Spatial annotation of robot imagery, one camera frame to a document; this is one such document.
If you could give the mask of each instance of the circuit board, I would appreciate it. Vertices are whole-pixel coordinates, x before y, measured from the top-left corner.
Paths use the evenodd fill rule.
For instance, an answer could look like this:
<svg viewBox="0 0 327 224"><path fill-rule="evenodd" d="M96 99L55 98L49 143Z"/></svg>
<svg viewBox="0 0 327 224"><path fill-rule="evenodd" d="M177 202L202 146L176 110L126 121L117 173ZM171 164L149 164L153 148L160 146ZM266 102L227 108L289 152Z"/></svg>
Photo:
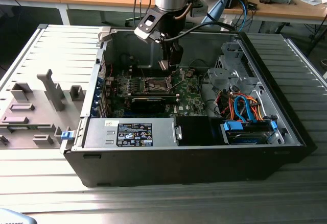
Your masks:
<svg viewBox="0 0 327 224"><path fill-rule="evenodd" d="M131 76L121 71L115 77L114 94L110 96L112 117L172 117L206 115L199 94L198 76L189 69L180 69L171 78ZM133 97L160 97L166 101L166 107L160 113L134 113L130 109Z"/></svg>

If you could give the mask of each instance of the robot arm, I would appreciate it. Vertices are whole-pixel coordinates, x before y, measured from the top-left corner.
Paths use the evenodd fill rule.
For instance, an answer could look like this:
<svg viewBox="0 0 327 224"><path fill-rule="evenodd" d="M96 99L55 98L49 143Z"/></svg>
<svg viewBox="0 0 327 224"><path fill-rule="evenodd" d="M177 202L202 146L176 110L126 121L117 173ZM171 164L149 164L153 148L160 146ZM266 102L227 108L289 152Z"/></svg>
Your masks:
<svg viewBox="0 0 327 224"><path fill-rule="evenodd" d="M178 40L162 42L160 39L175 37L183 30L191 7L188 0L155 0L155 7L148 11L134 31L147 43L155 41L161 44L163 60L159 64L163 70L180 63L183 48Z"/></svg>

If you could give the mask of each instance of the warning label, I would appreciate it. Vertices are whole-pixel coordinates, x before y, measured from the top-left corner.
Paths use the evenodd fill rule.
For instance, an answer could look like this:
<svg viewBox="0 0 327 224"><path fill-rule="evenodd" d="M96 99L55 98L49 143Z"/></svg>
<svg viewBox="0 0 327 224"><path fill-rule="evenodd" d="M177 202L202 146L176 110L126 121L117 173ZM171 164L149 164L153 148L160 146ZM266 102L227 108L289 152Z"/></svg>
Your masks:
<svg viewBox="0 0 327 224"><path fill-rule="evenodd" d="M117 146L153 146L152 124L118 124Z"/></svg>

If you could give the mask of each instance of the motherboard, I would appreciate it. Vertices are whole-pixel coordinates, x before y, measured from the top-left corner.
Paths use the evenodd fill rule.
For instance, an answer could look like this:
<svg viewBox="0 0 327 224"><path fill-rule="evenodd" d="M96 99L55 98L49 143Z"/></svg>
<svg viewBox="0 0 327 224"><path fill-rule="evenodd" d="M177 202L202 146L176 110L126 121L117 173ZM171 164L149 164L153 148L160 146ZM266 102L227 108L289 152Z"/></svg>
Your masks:
<svg viewBox="0 0 327 224"><path fill-rule="evenodd" d="M108 111L112 117L172 117L206 115L194 69L170 75L147 69L122 70L107 79Z"/></svg>

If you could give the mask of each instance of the white table leg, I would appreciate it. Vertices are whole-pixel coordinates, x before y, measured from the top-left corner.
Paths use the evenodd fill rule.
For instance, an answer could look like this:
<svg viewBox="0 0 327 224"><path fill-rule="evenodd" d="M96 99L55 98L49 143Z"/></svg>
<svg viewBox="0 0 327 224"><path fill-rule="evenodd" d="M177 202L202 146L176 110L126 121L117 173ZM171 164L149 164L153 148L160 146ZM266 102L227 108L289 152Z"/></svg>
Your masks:
<svg viewBox="0 0 327 224"><path fill-rule="evenodd" d="M69 17L68 17L68 6L67 4L57 4L57 9L60 12L61 20L63 25L70 25Z"/></svg>

